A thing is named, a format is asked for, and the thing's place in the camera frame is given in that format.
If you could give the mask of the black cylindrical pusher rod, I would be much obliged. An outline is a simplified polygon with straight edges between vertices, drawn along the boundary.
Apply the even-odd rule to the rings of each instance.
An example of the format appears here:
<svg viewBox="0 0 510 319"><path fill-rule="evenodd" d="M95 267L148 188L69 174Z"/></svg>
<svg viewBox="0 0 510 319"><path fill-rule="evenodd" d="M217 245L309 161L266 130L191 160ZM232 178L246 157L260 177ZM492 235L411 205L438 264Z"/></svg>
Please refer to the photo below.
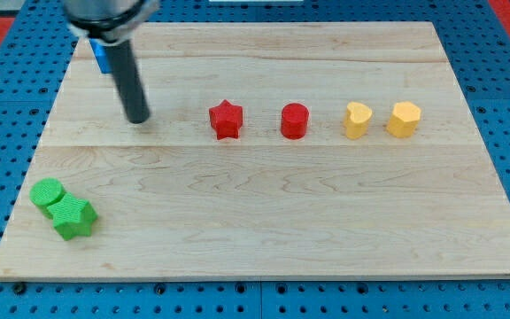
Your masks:
<svg viewBox="0 0 510 319"><path fill-rule="evenodd" d="M130 40L104 48L126 119L146 122L151 115Z"/></svg>

